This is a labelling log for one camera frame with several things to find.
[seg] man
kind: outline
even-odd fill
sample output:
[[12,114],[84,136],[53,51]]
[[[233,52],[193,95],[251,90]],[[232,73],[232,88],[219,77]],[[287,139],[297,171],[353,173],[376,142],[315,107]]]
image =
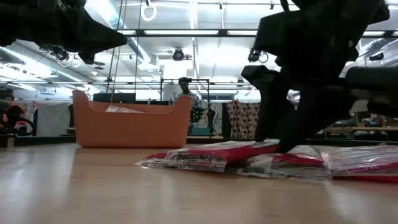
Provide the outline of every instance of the man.
[[[13,94],[7,93],[3,96],[3,99],[6,100],[9,104],[8,108],[6,108],[5,111],[18,117],[23,116],[24,111],[20,106],[14,103],[15,99]],[[15,118],[14,116],[8,116],[6,114],[3,114],[2,120],[5,121],[10,127],[14,127],[18,122],[18,118]],[[0,124],[0,129],[4,128],[5,127],[2,124]]]
[[[192,107],[196,106],[196,107],[201,107],[200,106],[200,99],[199,96],[192,93],[189,90],[189,85],[188,85],[189,81],[188,78],[182,77],[178,79],[178,84],[181,87],[182,93],[178,95],[177,98],[179,98],[180,96],[191,96],[193,98],[193,104]],[[193,123],[191,122],[191,120],[189,120],[189,127],[188,127],[188,135],[192,134],[192,129],[193,129]]]

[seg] clear plastic packaging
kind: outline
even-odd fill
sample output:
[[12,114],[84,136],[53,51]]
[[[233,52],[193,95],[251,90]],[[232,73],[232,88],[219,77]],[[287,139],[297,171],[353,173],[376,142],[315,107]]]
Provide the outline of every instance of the clear plastic packaging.
[[118,106],[109,106],[105,112],[118,112],[118,113],[144,113],[142,111],[138,111],[138,110],[133,110],[133,109],[129,109],[129,108],[124,108],[124,107],[118,107]]
[[227,166],[241,166],[246,159],[274,152],[278,140],[264,142],[228,141],[203,146],[187,147],[153,154],[137,163],[145,167],[226,172]]
[[230,173],[278,179],[331,180],[329,169],[310,146],[297,146],[287,154],[268,153],[247,160],[245,168]]
[[333,177],[398,182],[398,146],[314,146]]

